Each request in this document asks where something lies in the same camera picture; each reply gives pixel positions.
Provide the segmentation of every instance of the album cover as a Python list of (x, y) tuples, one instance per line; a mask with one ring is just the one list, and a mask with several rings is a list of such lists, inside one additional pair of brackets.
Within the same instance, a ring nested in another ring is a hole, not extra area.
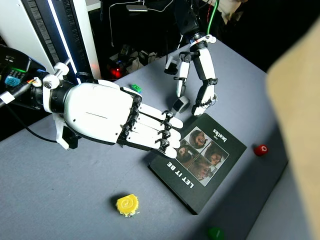
[(199, 214), (247, 147), (206, 113), (181, 137), (176, 159), (157, 156), (149, 167)]

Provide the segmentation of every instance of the robotic hand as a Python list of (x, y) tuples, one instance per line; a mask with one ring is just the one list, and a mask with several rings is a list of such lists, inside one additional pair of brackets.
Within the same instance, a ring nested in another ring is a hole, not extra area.
[[(8, 47), (5, 51), (6, 56), (11, 52), (19, 53), (34, 63), (19, 51)], [(71, 132), (75, 136), (108, 145), (119, 143), (143, 150), (158, 150), (169, 158), (177, 156), (175, 149), (180, 147), (181, 135), (173, 128), (182, 128), (181, 120), (170, 111), (161, 112), (142, 103), (140, 94), (113, 82), (93, 80), (95, 83), (73, 85), (64, 81), (63, 75), (69, 71), (68, 63), (68, 60), (57, 63), (54, 75), (44, 72), (42, 68), (41, 75), (45, 75), (42, 81), (35, 76), (39, 75), (38, 70), (30, 71), (32, 74), (28, 78), (32, 80), (22, 81), (15, 87), (9, 74), (4, 82), (7, 85), (11, 83), (11, 86), (0, 94), (0, 107), (23, 95), (34, 101), (30, 104), (33, 108), (43, 105), (46, 112), (53, 114), (56, 141), (65, 149), (75, 148), (65, 134)]]
[[(203, 114), (217, 100), (215, 85), (218, 83), (218, 79), (207, 48), (208, 43), (216, 42), (216, 38), (200, 31), (197, 16), (186, 0), (175, 1), (174, 15), (181, 35), (190, 42), (190, 46), (189, 51), (182, 51), (179, 55), (170, 56), (164, 72), (172, 75), (178, 72), (178, 76), (174, 77), (174, 80), (177, 80), (176, 95), (180, 98), (185, 94), (190, 62), (193, 61), (198, 77), (202, 80), (195, 105), (192, 107), (192, 114), (197, 116)], [(182, 104), (178, 100), (173, 109), (178, 112), (179, 109), (182, 109)]]

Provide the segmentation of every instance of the gray tabletop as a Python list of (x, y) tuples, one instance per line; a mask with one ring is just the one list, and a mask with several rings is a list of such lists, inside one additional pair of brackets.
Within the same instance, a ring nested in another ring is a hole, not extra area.
[[(22, 130), (0, 142), (0, 239), (207, 239), (210, 227), (220, 227), (227, 240), (245, 239), (287, 157), (266, 74), (219, 41), (208, 48), (219, 82), (218, 101), (206, 113), (247, 150), (200, 215), (192, 215), (148, 169), (152, 153), (83, 138), (66, 151)], [(176, 82), (164, 66), (162, 58), (116, 83), (138, 84), (144, 103), (166, 110), (176, 99)], [(201, 85), (192, 65), (185, 93), (192, 103)], [(191, 108), (179, 118), (190, 116)], [(51, 116), (30, 128), (55, 137)], [(267, 144), (269, 153), (256, 157), (254, 144)], [(115, 200), (131, 193), (139, 198), (140, 213), (125, 218)]]

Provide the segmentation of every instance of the light strip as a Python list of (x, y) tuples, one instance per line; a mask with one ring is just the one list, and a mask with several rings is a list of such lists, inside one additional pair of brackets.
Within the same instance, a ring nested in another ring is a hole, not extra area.
[(58, 29), (60, 38), (61, 38), (61, 40), (62, 40), (62, 43), (63, 43), (64, 49), (65, 49), (65, 52), (66, 52), (67, 56), (70, 58), (70, 63), (71, 63), (72, 69), (73, 69), (73, 71), (74, 71), (74, 74), (76, 74), (78, 71), (77, 71), (77, 69), (76, 69), (75, 62), (74, 62), (74, 60), (73, 60), (73, 58), (72, 58), (72, 56), (71, 56), (71, 53), (70, 53), (70, 50), (69, 50), (69, 47), (68, 47), (68, 44), (67, 44), (67, 41), (66, 41), (64, 32), (62, 31), (62, 28), (61, 28), (61, 25), (60, 25), (60, 22), (59, 22), (59, 19), (58, 19), (58, 16), (57, 16), (55, 7), (54, 7), (54, 5), (53, 5), (53, 3), (52, 3), (52, 0), (47, 0), (47, 1), (48, 1), (50, 10), (51, 10), (51, 13), (52, 13), (52, 16), (53, 16), (53, 19), (54, 19), (56, 28)]

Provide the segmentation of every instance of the book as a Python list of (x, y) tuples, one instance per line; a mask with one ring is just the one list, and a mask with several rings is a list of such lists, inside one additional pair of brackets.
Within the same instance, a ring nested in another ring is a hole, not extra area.
[(181, 133), (176, 159), (157, 156), (149, 167), (199, 214), (246, 148), (204, 113)]

